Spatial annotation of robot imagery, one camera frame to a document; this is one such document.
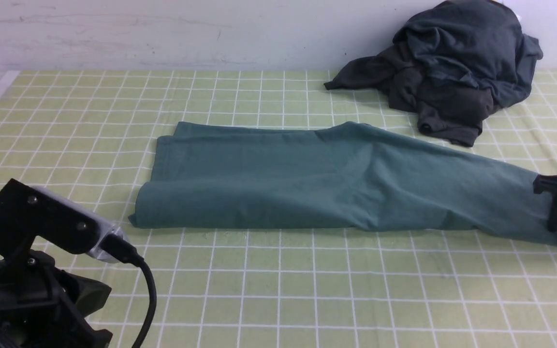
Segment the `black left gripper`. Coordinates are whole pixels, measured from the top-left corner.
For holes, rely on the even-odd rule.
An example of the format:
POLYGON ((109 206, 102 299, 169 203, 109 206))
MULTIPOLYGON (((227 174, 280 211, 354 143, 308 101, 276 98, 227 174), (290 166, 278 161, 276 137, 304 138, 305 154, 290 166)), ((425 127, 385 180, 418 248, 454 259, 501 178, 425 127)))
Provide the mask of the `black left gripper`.
POLYGON ((19 265, 0 260, 0 348, 107 348, 108 330, 95 330, 86 318, 102 309, 111 293, 106 284, 55 266, 44 252, 32 251, 19 265))

